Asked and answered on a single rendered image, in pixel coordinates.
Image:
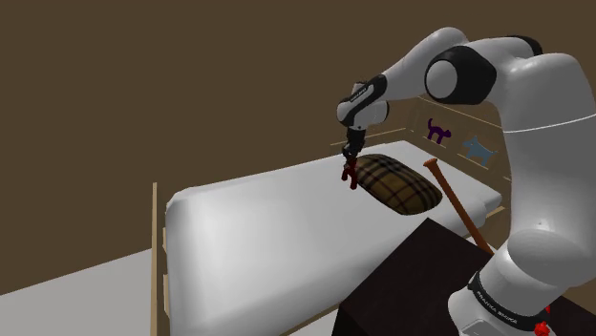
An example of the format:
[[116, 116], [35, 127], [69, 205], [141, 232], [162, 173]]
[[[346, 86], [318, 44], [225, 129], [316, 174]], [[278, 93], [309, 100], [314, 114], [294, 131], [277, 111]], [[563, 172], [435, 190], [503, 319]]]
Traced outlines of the dark red figure toy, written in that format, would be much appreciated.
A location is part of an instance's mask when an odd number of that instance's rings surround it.
[[342, 176], [341, 179], [343, 181], [346, 181], [348, 179], [350, 179], [350, 188], [352, 190], [355, 190], [357, 188], [358, 185], [358, 180], [357, 180], [357, 175], [355, 172], [355, 166], [356, 166], [356, 162], [357, 162], [357, 158], [356, 157], [349, 157], [346, 159], [346, 162], [344, 164], [344, 168], [343, 168], [343, 172], [342, 172]]

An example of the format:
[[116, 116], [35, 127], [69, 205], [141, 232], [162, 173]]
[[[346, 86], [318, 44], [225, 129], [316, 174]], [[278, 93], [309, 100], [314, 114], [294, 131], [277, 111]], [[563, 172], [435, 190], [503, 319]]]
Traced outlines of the plaid brown pillow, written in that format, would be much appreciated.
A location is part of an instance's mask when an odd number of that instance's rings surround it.
[[357, 183], [396, 213], [418, 215], [437, 207], [442, 192], [399, 160], [382, 154], [361, 156], [355, 162]]

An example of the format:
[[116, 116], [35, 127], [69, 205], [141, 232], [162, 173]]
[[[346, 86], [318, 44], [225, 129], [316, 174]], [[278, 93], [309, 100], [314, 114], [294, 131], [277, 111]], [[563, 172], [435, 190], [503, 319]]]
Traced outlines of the wooden baseball bat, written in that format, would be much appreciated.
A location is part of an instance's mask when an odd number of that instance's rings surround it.
[[458, 213], [460, 219], [462, 220], [463, 224], [465, 225], [467, 231], [469, 232], [477, 247], [489, 253], [490, 255], [493, 255], [494, 252], [491, 249], [490, 245], [483, 238], [483, 236], [475, 226], [474, 222], [466, 212], [465, 208], [461, 204], [460, 200], [456, 196], [452, 187], [448, 183], [447, 179], [443, 176], [438, 166], [437, 159], [435, 157], [430, 158], [423, 163], [423, 166], [426, 167], [435, 177], [436, 181], [438, 182], [445, 196], [449, 199], [454, 209]]

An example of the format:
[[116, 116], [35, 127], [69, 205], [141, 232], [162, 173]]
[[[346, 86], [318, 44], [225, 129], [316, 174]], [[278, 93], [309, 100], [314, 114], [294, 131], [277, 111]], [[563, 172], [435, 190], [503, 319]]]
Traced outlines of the wooden bed with white mattress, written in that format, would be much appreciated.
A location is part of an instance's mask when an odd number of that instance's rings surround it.
[[281, 336], [343, 301], [423, 221], [336, 155], [189, 187], [165, 209], [170, 336]]

